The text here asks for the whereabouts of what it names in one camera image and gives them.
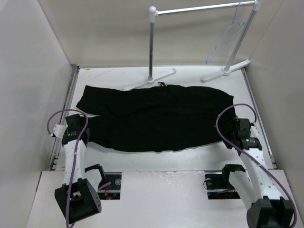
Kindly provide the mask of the black trousers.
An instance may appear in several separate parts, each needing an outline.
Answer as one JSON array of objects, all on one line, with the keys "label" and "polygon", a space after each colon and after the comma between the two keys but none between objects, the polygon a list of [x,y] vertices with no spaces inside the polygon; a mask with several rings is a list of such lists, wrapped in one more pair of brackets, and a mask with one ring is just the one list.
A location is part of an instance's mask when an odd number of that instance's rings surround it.
[{"label": "black trousers", "polygon": [[89,114],[91,142],[122,152],[163,152],[219,142],[232,130],[233,103],[232,95],[205,86],[86,86],[76,106]]}]

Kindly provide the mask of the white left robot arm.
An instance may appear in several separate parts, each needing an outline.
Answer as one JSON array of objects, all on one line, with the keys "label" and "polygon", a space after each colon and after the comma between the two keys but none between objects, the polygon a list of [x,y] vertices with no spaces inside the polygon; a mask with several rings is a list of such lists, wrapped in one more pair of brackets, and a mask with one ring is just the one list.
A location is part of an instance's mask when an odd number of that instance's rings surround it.
[{"label": "white left robot arm", "polygon": [[[106,185],[102,167],[97,164],[85,167],[85,152],[90,132],[81,126],[64,126],[56,124],[53,136],[62,139],[65,152],[65,175],[61,187],[55,189],[55,199],[66,220],[66,227],[99,214],[102,211],[100,197],[97,193]],[[97,171],[90,178],[87,171]]]}]

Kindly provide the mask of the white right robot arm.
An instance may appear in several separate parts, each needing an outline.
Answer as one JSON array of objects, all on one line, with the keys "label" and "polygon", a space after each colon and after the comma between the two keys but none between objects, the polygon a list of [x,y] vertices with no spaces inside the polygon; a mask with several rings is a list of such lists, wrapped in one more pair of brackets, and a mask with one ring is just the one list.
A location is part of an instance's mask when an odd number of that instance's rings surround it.
[{"label": "white right robot arm", "polygon": [[251,125],[248,119],[235,119],[229,141],[242,150],[239,157],[243,164],[226,164],[220,182],[237,191],[250,228],[288,228],[295,219],[294,204],[284,199],[269,176],[261,143],[251,136]]}]

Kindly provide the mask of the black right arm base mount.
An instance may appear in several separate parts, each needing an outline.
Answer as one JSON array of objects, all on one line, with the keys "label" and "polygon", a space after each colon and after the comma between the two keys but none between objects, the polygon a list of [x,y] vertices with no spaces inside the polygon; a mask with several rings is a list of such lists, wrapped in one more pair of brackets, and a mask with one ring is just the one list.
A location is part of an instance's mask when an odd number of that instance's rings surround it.
[{"label": "black right arm base mount", "polygon": [[234,187],[223,179],[221,173],[206,173],[203,187],[207,191],[209,200],[236,200],[240,199]]}]

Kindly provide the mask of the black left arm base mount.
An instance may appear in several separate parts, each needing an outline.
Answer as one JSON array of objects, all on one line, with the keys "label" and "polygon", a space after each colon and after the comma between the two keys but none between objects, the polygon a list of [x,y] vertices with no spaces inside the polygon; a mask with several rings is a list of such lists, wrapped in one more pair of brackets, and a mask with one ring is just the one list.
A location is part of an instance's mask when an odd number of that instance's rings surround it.
[{"label": "black left arm base mount", "polygon": [[122,173],[106,172],[105,179],[98,185],[100,200],[119,200],[121,196]]}]

